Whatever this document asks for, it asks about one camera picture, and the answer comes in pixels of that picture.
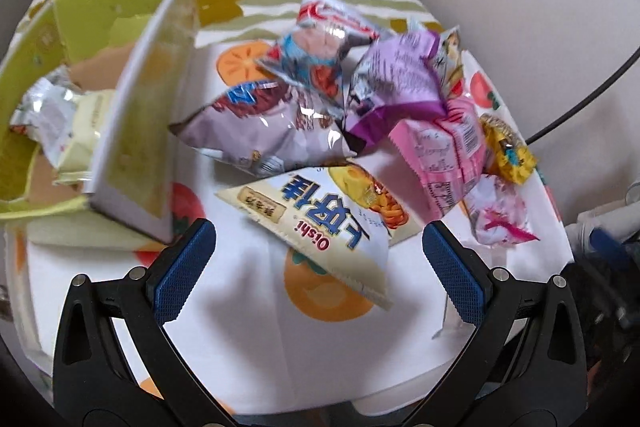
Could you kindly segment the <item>grey cartoon snack bag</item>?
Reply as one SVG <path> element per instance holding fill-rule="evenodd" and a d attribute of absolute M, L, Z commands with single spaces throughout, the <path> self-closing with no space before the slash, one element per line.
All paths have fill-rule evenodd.
<path fill-rule="evenodd" d="M 257 178 L 355 156 L 328 104 L 282 80 L 238 84 L 169 129 L 201 154 Z"/>

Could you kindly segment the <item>grey potato chips bag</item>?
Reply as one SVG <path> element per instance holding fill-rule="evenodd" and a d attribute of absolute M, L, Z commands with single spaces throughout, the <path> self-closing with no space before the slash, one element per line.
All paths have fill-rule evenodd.
<path fill-rule="evenodd" d="M 401 40 L 409 53 L 408 72 L 402 87 L 415 96 L 425 93 L 434 96 L 439 84 L 442 98 L 462 95 L 464 75 L 459 27 L 437 32 L 409 20 Z"/>

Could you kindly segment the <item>silver Oishi shrimp flakes bag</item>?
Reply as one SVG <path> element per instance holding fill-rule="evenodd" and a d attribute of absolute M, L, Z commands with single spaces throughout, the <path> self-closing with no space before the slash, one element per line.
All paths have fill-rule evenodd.
<path fill-rule="evenodd" d="M 295 25 L 256 63 L 270 74 L 340 107 L 342 62 L 356 46 L 370 46 L 393 31 L 371 22 L 341 0 L 302 0 Z"/>

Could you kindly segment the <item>purple snack bag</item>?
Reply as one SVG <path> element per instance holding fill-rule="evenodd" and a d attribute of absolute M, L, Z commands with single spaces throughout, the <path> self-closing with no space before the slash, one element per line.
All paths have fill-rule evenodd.
<path fill-rule="evenodd" d="M 432 121 L 447 115 L 439 79 L 431 68 L 439 35 L 407 31 L 371 44 L 352 72 L 344 130 L 367 150 L 403 119 Z"/>

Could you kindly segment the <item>green cardboard box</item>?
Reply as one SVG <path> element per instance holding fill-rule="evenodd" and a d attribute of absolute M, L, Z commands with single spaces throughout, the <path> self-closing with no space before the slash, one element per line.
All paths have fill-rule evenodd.
<path fill-rule="evenodd" d="M 195 0 L 48 0 L 1 64 L 1 222 L 35 243 L 167 244 L 168 127 Z"/>

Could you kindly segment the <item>cream Oishi snack bag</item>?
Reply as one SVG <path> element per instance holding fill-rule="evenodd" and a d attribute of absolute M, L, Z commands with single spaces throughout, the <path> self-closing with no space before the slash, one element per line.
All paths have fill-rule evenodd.
<path fill-rule="evenodd" d="M 390 248 L 418 234 L 420 221 L 367 170 L 352 162 L 305 167 L 217 197 L 375 306 L 393 306 Z"/>

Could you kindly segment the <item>pink white candy bag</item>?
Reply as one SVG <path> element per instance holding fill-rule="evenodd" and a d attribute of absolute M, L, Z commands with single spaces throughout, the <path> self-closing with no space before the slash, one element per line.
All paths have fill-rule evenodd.
<path fill-rule="evenodd" d="M 512 183 L 482 174 L 464 196 L 473 235 L 486 246 L 515 246 L 538 241 L 528 222 L 524 199 Z"/>

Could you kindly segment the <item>pink striped snack bag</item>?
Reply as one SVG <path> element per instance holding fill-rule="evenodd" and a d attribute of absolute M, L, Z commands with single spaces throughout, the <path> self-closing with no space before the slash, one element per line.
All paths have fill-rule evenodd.
<path fill-rule="evenodd" d="M 442 219 L 480 181 L 486 141 L 475 105 L 466 96 L 446 102 L 448 114 L 433 121 L 404 119 L 390 141 L 420 183 L 423 220 Z"/>

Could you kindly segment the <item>black lamp stand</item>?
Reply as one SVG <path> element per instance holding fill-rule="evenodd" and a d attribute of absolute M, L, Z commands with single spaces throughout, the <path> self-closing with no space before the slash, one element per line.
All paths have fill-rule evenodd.
<path fill-rule="evenodd" d="M 622 78 L 623 75 L 625 75 L 626 72 L 628 72 L 628 70 L 631 69 L 632 66 L 634 66 L 634 64 L 636 64 L 639 61 L 639 58 L 640 58 L 640 48 L 637 48 L 634 50 L 634 53 L 631 54 L 631 56 L 628 57 L 627 60 L 623 62 L 623 64 L 620 65 L 620 67 L 616 69 L 616 71 L 613 72 L 613 74 L 610 77 L 606 78 L 600 84 L 600 86 L 598 86 L 596 89 L 591 91 L 587 96 L 585 96 L 585 98 L 582 99 L 582 101 L 579 101 L 577 104 L 575 104 L 565 113 L 563 113 L 561 116 L 556 118 L 554 121 L 550 122 L 550 124 L 547 124 L 546 127 L 540 129 L 535 134 L 527 138 L 526 144 L 532 145 L 538 142 L 539 140 L 541 140 L 542 138 L 544 138 L 554 130 L 563 126 L 563 124 L 565 124 L 567 121 L 571 120 L 573 117 L 578 115 L 582 110 L 588 107 L 591 103 L 593 103 L 598 98 L 600 98 L 602 94 L 605 94 L 605 92 L 608 91 L 608 89 L 611 89 L 614 86 L 614 84 L 618 80 L 620 80 L 620 78 Z"/>

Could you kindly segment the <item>gold Pillows chocolate bag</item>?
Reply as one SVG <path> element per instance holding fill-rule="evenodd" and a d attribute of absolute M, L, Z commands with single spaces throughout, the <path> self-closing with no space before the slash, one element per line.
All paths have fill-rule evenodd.
<path fill-rule="evenodd" d="M 534 173 L 537 158 L 518 132 L 497 116 L 484 114 L 480 124 L 487 145 L 485 171 L 516 185 L 523 185 Z"/>

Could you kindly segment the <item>cream yellow snack pack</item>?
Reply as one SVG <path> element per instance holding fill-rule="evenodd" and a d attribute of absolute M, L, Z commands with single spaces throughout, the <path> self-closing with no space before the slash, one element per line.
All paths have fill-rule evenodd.
<path fill-rule="evenodd" d="M 56 184 L 73 185 L 90 179 L 94 150 L 102 136 L 115 91 L 92 91 L 81 95 L 77 102 L 60 159 L 56 163 Z"/>

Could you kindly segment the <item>white clothes pile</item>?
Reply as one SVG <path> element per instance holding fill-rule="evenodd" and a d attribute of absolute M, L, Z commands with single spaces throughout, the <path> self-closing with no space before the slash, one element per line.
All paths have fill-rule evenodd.
<path fill-rule="evenodd" d="M 639 180 L 627 187 L 623 199 L 579 213 L 577 221 L 565 227 L 574 254 L 593 252 L 590 235 L 595 229 L 604 230 L 620 242 L 639 231 Z"/>

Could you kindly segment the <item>silver grey snack bag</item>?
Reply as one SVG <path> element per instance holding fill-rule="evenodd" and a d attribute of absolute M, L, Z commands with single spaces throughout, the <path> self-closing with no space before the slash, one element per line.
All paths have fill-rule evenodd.
<path fill-rule="evenodd" d="M 40 77 L 22 96 L 10 119 L 10 130 L 37 142 L 49 164 L 58 169 L 84 92 L 65 66 Z"/>

